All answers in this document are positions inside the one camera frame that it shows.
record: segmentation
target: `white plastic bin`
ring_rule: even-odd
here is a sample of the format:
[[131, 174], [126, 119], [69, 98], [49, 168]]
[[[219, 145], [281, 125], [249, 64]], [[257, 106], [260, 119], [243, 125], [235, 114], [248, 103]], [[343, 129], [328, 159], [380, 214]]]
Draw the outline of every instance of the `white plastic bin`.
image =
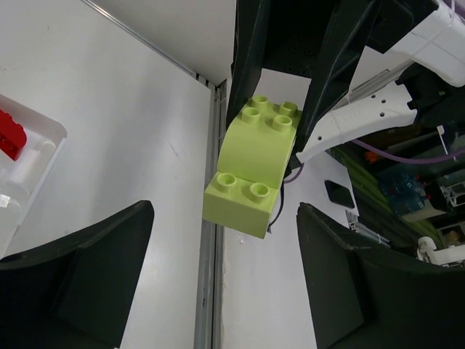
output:
[[60, 153], [67, 132], [46, 116], [0, 95], [0, 109], [21, 124], [28, 137], [18, 160], [0, 151], [0, 256], [28, 213]]

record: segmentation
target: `red toy block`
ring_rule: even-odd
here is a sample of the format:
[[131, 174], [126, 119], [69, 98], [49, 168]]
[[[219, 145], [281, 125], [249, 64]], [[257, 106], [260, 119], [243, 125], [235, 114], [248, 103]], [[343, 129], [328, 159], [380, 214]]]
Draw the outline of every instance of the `red toy block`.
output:
[[0, 110], [0, 149], [16, 161], [27, 140], [23, 127], [16, 124], [11, 115]]

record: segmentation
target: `gray metal strip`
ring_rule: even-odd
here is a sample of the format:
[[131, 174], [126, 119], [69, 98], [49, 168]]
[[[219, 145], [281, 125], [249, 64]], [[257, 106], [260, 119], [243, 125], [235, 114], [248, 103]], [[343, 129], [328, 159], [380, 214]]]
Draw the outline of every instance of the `gray metal strip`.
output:
[[143, 44], [149, 46], [153, 51], [157, 52], [160, 56], [164, 57], [169, 62], [173, 63], [175, 66], [177, 66], [179, 69], [183, 70], [185, 73], [193, 76], [194, 78], [197, 75], [195, 71], [193, 71], [192, 69], [189, 69], [186, 65], [184, 65], [184, 64], [178, 62], [177, 60], [175, 60], [173, 57], [168, 55], [162, 49], [157, 47], [153, 42], [151, 42], [150, 40], [147, 40], [144, 36], [138, 34], [136, 31], [134, 31], [128, 25], [121, 22], [118, 18], [116, 18], [113, 15], [111, 15], [110, 13], [106, 12], [102, 7], [94, 4], [94, 2], [92, 2], [92, 0], [81, 0], [81, 1], [83, 3], [85, 3], [86, 5], [89, 5], [92, 9], [99, 12], [102, 16], [106, 17], [111, 22], [115, 23], [118, 27], [122, 28], [127, 33], [131, 34], [134, 38], [141, 41]]
[[[226, 83], [212, 94], [209, 144], [205, 186], [217, 168], [220, 135], [225, 129]], [[220, 348], [223, 269], [223, 227], [202, 222], [201, 259], [198, 271], [197, 312], [195, 315], [195, 349]]]

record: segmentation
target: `white wall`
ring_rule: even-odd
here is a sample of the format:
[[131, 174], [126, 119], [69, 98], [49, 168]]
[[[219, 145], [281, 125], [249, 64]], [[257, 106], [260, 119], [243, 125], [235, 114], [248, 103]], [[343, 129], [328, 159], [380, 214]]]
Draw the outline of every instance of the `white wall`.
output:
[[92, 0], [218, 84], [233, 61], [235, 0]]

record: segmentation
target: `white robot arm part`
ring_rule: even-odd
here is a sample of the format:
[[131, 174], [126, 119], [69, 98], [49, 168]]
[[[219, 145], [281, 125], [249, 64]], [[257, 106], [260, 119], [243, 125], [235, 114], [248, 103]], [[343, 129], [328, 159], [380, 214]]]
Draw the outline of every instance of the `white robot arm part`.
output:
[[[465, 85], [465, 23], [453, 9], [439, 7], [391, 48], [435, 72], [453, 87]], [[391, 82], [372, 95], [330, 111], [315, 125], [297, 158], [301, 163], [336, 145], [416, 120], [418, 111], [407, 105], [407, 88]]]

